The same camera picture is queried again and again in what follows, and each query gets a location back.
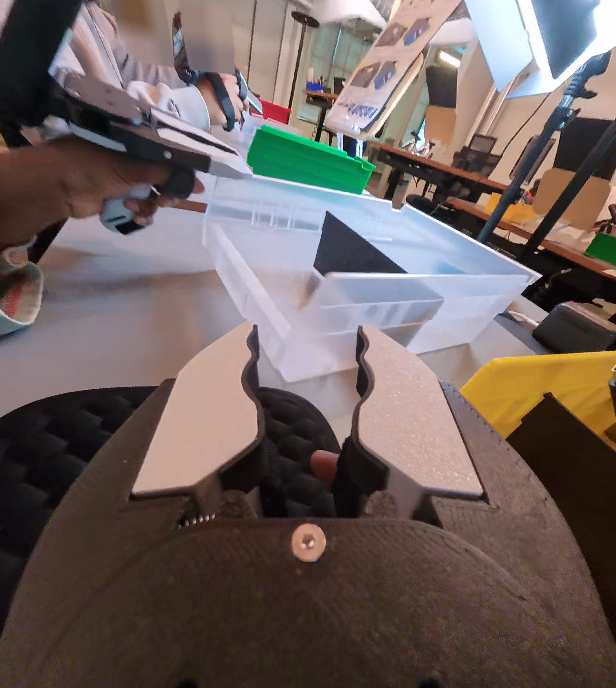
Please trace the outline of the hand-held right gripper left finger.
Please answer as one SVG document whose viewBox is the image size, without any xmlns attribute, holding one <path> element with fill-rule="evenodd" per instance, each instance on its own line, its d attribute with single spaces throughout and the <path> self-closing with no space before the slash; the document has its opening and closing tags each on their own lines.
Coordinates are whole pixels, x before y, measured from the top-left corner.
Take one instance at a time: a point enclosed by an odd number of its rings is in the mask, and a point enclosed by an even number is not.
<svg viewBox="0 0 616 688">
<path fill-rule="evenodd" d="M 249 493 L 264 472 L 259 332 L 246 321 L 179 372 L 132 486 L 138 500 L 182 496 L 213 515 L 223 494 Z"/>
</svg>

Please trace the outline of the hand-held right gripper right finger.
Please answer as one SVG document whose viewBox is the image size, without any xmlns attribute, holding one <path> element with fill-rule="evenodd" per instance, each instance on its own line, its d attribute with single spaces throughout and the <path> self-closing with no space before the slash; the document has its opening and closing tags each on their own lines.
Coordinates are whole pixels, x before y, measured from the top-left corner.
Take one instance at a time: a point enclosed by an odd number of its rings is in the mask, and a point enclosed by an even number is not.
<svg viewBox="0 0 616 688">
<path fill-rule="evenodd" d="M 342 516 L 375 493 L 397 514 L 418 515 L 431 497 L 479 501 L 484 489 L 435 373 L 372 325 L 358 328 L 357 402 L 342 445 Z"/>
</svg>

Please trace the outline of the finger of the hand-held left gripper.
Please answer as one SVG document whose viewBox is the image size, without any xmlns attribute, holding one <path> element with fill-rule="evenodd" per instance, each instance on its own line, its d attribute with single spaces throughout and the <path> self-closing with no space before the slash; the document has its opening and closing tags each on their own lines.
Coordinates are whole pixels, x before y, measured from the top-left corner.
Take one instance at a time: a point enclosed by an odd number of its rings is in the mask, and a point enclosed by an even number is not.
<svg viewBox="0 0 616 688">
<path fill-rule="evenodd" d="M 239 153 L 225 142 L 165 111 L 151 109 L 150 121 L 162 140 L 178 144 L 211 159 L 242 159 Z"/>
<path fill-rule="evenodd" d="M 253 171 L 247 162 L 239 155 L 230 153 L 201 154 L 203 162 L 207 164 L 206 169 L 201 163 L 201 171 L 216 177 L 225 177 L 235 180 L 253 177 Z"/>
</svg>

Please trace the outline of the clear plastic bin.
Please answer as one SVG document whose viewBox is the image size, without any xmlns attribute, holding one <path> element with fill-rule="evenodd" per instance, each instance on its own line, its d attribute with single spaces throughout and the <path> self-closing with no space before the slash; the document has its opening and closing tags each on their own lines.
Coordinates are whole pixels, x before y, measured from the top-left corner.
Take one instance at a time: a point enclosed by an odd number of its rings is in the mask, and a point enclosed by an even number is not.
<svg viewBox="0 0 616 688">
<path fill-rule="evenodd" d="M 326 212 L 406 274 L 320 275 L 313 261 Z M 355 367 L 362 325 L 414 354 L 466 344 L 540 278 L 410 205 L 260 176 L 217 178 L 203 245 L 288 383 Z"/>
</svg>

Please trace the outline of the yellow plastic bin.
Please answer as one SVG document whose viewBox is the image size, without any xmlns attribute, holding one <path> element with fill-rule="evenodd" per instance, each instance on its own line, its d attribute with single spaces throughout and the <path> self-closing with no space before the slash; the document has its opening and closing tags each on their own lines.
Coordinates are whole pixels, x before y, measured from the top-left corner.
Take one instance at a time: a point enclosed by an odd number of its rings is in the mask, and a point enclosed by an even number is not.
<svg viewBox="0 0 616 688">
<path fill-rule="evenodd" d="M 597 435 L 615 422 L 608 382 L 616 351 L 497 358 L 461 394 L 507 438 L 550 393 Z"/>
</svg>

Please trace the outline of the person's left hand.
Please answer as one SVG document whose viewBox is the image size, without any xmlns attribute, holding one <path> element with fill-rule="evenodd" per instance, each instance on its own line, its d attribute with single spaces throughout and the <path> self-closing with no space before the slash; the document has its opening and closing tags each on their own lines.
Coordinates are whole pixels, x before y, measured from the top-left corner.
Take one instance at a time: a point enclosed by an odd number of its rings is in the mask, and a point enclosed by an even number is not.
<svg viewBox="0 0 616 688">
<path fill-rule="evenodd" d="M 63 219 L 100 213 L 138 186 L 163 186 L 170 169 L 68 137 L 0 153 L 0 242 L 19 245 Z"/>
</svg>

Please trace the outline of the person's right hand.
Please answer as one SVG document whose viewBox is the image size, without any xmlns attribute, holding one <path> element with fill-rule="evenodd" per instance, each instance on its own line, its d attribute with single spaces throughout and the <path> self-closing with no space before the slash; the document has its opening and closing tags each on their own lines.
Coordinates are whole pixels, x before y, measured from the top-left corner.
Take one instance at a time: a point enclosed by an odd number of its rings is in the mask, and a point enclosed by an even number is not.
<svg viewBox="0 0 616 688">
<path fill-rule="evenodd" d="M 310 459 L 312 475 L 327 487 L 331 487 L 337 474 L 339 454 L 325 450 L 313 452 Z"/>
</svg>

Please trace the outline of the red plastic bin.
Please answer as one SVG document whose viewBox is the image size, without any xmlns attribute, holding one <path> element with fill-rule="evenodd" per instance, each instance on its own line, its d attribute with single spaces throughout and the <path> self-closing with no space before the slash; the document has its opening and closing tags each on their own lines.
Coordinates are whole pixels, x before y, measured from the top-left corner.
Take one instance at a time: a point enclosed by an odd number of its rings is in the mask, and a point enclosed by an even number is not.
<svg viewBox="0 0 616 688">
<path fill-rule="evenodd" d="M 267 121 L 288 125 L 292 110 L 288 107 L 277 105 L 274 102 L 259 99 L 262 107 L 261 116 Z"/>
</svg>

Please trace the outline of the black bin divider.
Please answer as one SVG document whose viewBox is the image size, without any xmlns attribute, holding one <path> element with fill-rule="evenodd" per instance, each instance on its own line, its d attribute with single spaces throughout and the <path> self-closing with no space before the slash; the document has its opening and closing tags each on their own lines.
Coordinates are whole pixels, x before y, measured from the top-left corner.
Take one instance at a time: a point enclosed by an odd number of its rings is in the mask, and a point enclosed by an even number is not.
<svg viewBox="0 0 616 688">
<path fill-rule="evenodd" d="M 313 267 L 323 277 L 336 272 L 406 274 L 331 212 L 325 213 Z"/>
</svg>

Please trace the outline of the black floor lamp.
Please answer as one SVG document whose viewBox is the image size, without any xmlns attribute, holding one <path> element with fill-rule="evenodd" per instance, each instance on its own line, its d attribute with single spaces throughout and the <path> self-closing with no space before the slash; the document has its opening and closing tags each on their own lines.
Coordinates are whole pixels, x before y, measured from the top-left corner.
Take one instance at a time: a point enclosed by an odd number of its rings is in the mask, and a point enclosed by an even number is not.
<svg viewBox="0 0 616 688">
<path fill-rule="evenodd" d="M 293 109 L 295 91 L 298 84 L 298 75 L 300 72 L 300 64 L 303 56 L 303 48 L 305 36 L 308 29 L 319 28 L 320 23 L 311 14 L 301 12 L 299 10 L 292 11 L 293 20 L 300 26 L 299 42 L 297 55 L 295 58 L 294 74 L 292 79 L 292 86 L 289 92 L 289 103 L 287 105 L 288 109 L 291 111 Z"/>
</svg>

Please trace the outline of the black quilted mat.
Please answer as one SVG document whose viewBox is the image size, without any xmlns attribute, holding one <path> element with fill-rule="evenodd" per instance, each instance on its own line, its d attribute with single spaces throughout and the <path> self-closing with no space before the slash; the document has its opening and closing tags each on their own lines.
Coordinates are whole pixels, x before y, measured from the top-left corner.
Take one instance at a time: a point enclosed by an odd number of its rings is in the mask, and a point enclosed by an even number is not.
<svg viewBox="0 0 616 688">
<path fill-rule="evenodd" d="M 0 418 L 0 548 L 27 556 L 69 487 L 153 387 L 53 396 Z M 269 517 L 334 517 L 330 488 L 314 476 L 314 451 L 338 451 L 321 412 L 295 393 L 260 387 L 269 442 L 261 483 Z"/>
</svg>

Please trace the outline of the printed instruction sheet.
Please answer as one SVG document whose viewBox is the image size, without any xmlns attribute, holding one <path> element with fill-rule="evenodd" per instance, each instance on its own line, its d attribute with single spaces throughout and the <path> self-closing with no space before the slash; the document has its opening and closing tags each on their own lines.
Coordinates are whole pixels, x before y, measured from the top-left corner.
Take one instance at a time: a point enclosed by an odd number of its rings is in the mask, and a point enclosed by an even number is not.
<svg viewBox="0 0 616 688">
<path fill-rule="evenodd" d="M 330 108 L 328 129 L 351 138 L 375 136 L 415 80 L 424 51 L 460 1 L 402 1 Z"/>
</svg>

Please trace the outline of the grey power bank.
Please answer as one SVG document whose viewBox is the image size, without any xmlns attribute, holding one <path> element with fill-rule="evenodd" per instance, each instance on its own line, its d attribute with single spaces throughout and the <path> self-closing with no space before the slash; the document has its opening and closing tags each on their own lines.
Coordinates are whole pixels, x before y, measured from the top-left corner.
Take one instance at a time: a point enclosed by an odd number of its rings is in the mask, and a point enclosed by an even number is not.
<svg viewBox="0 0 616 688">
<path fill-rule="evenodd" d="M 531 335 L 555 354 L 602 352 L 616 343 L 616 324 L 599 305 L 568 301 L 556 305 Z"/>
</svg>

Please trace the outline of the row of wooden office desks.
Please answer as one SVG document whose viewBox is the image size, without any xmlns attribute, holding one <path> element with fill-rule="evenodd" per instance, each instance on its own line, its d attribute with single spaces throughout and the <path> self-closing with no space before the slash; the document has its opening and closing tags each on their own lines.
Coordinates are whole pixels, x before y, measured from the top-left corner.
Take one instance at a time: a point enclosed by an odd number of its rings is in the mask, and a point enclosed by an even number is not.
<svg viewBox="0 0 616 688">
<path fill-rule="evenodd" d="M 318 93 L 303 90 L 303 94 L 308 99 L 321 101 L 321 116 L 319 118 L 318 124 L 319 129 L 324 124 L 328 106 L 326 103 L 328 101 L 335 102 L 337 99 L 336 94 L 332 93 Z M 400 179 L 404 174 L 409 174 L 411 177 L 416 179 L 424 179 L 426 182 L 435 183 L 436 181 L 441 181 L 444 184 L 447 182 L 459 181 L 462 186 L 468 188 L 472 194 L 502 194 L 506 191 L 507 185 L 501 184 L 500 182 L 495 182 L 485 177 L 481 177 L 477 173 L 470 173 L 467 171 L 462 171 L 459 168 L 450 167 L 442 162 L 435 161 L 429 158 L 422 158 L 414 153 L 409 153 L 405 150 L 400 150 L 396 147 L 384 144 L 381 142 L 369 143 L 369 146 L 376 151 L 377 160 L 383 162 L 385 165 L 392 168 L 392 172 L 389 177 L 386 177 L 386 191 L 383 198 L 386 200 L 392 200 L 395 194 L 396 188 L 398 187 Z M 458 200 L 449 200 L 449 204 L 459 212 L 465 215 L 471 215 L 475 219 L 484 219 L 485 221 L 489 219 L 490 214 L 480 208 L 477 204 Z M 500 220 L 498 228 L 510 232 L 511 234 L 517 234 L 519 236 L 524 236 L 524 238 L 531 238 L 532 234 L 523 230 L 515 223 L 509 221 Z M 607 278 L 616 280 L 616 276 L 613 274 L 613 266 L 603 262 L 602 260 L 594 259 L 592 257 L 586 256 L 584 253 L 579 253 L 574 248 L 569 248 L 563 244 L 559 244 L 550 239 L 542 240 L 540 247 L 550 253 L 558 255 L 562 259 L 566 259 L 571 263 L 575 263 L 582 268 L 589 271 L 596 272 L 598 274 L 604 274 Z"/>
</svg>

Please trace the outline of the cardboard box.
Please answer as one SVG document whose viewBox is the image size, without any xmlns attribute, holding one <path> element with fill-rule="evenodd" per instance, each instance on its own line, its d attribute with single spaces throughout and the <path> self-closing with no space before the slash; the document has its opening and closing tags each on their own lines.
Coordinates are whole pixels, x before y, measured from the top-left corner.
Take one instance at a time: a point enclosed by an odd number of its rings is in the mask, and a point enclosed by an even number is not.
<svg viewBox="0 0 616 688">
<path fill-rule="evenodd" d="M 532 211 L 544 216 L 558 200 L 575 176 L 572 171 L 561 168 L 547 169 L 540 178 L 534 196 Z M 611 193 L 611 182 L 599 177 L 590 177 L 568 207 L 561 212 L 560 219 L 568 221 L 575 229 L 588 231 L 596 223 Z"/>
</svg>

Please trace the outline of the black light stand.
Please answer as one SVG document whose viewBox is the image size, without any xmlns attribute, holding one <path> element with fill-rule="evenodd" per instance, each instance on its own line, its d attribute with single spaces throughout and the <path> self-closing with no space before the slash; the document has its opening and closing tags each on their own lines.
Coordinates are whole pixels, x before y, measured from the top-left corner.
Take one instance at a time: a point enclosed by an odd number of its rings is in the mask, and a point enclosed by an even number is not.
<svg viewBox="0 0 616 688">
<path fill-rule="evenodd" d="M 605 159 L 615 142 L 616 118 L 613 120 L 612 124 L 609 125 L 605 133 L 603 133 L 596 146 L 584 159 L 571 181 L 568 182 L 565 189 L 544 216 L 532 236 L 527 240 L 524 249 L 518 256 L 519 263 L 527 265 L 527 263 L 530 262 L 531 257 L 536 253 L 541 242 L 547 237 L 550 230 L 554 227 L 557 220 L 563 215 L 571 202 L 574 201 L 588 179 L 592 177 L 596 168 L 599 166 L 600 162 Z"/>
<path fill-rule="evenodd" d="M 588 61 L 583 66 L 579 67 L 573 74 L 558 106 L 554 108 L 544 124 L 542 132 L 530 146 L 524 159 L 519 164 L 510 184 L 502 193 L 496 208 L 476 237 L 478 243 L 486 244 L 493 236 L 494 230 L 502 220 L 505 211 L 520 197 L 524 181 L 527 179 L 532 168 L 536 166 L 537 161 L 540 159 L 552 135 L 563 129 L 573 117 L 573 103 L 584 96 L 587 90 L 586 86 L 588 80 L 605 73 L 611 59 L 611 53 L 612 51 L 609 50 L 604 54 L 589 58 Z"/>
</svg>

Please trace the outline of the black monitor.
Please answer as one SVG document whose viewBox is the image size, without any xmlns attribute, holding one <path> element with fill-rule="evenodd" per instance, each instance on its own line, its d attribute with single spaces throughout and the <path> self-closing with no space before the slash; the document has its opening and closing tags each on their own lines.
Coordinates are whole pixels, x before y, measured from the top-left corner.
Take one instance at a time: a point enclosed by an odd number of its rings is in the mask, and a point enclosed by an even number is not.
<svg viewBox="0 0 616 688">
<path fill-rule="evenodd" d="M 575 173 L 588 154 L 596 148 L 611 124 L 612 120 L 599 118 L 577 117 L 574 119 L 560 133 L 560 138 L 556 145 L 553 168 Z M 616 138 L 605 157 L 597 165 L 592 176 L 611 181 L 615 171 Z"/>
</svg>

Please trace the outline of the studio light panel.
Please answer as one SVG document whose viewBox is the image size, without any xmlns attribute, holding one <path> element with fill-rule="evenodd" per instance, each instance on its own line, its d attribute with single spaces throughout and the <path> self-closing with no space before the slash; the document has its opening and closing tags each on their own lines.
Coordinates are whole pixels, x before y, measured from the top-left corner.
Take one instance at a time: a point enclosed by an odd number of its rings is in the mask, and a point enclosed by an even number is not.
<svg viewBox="0 0 616 688">
<path fill-rule="evenodd" d="M 616 46 L 616 1 L 465 1 L 498 92 L 549 94 Z"/>
</svg>

